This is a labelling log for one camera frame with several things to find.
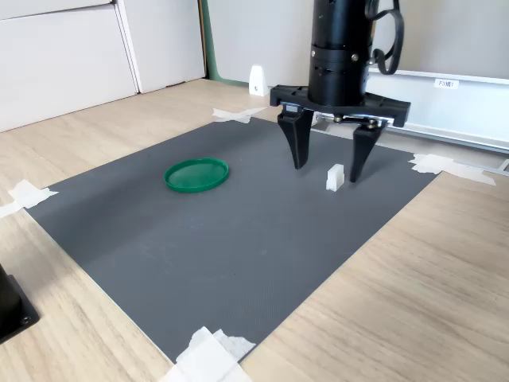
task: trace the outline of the green plastic lid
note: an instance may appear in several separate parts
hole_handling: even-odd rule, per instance
[[[200,193],[226,181],[229,172],[228,165],[219,159],[191,159],[166,171],[165,183],[178,193]]]

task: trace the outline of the white tape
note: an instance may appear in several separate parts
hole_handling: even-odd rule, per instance
[[[229,337],[221,329],[214,333],[214,338],[235,358],[236,362],[239,362],[255,346],[244,337]]]
[[[31,209],[33,206],[57,194],[57,192],[50,191],[48,188],[38,189],[35,185],[24,179],[14,189],[9,191],[9,195],[14,201],[0,207],[0,218],[9,216],[23,208]]]
[[[457,177],[463,177],[487,185],[496,185],[493,179],[483,174],[482,169],[455,163],[451,158],[439,157],[438,155],[432,154],[414,154],[414,157],[415,158],[409,162],[415,164],[412,170],[418,171],[419,173],[438,174],[441,171],[445,171]]]
[[[255,344],[242,337],[228,337],[223,330],[212,335],[203,327],[161,382],[251,382],[237,363]]]
[[[231,113],[229,111],[214,109],[214,113],[212,113],[212,115],[215,117],[220,117],[216,120],[216,122],[237,121],[242,123],[249,123],[253,114],[256,114],[259,111],[265,109],[266,107],[259,107],[258,109],[247,109],[245,111],[241,111],[240,113]]]

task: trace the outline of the white cabinet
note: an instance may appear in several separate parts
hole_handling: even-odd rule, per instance
[[[112,5],[0,21],[0,131],[136,94]]]
[[[85,6],[99,6],[109,2],[111,0],[1,0],[0,20]]]
[[[197,0],[119,0],[140,92],[205,76]]]

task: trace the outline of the black cylindrical motor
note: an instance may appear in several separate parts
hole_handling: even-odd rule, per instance
[[[0,333],[9,330],[13,322],[18,324],[20,310],[21,297],[10,284],[7,273],[0,265]]]
[[[312,102],[324,106],[362,102],[373,26],[366,18],[366,1],[315,0],[308,93]]]

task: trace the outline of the wooden floor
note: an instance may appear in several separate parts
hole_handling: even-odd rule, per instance
[[[268,104],[206,80],[0,134],[0,203]],[[275,120],[276,108],[259,118]],[[265,381],[509,381],[509,178],[443,173],[242,363]],[[0,263],[41,321],[0,345],[0,381],[158,381],[171,362],[25,211]]]

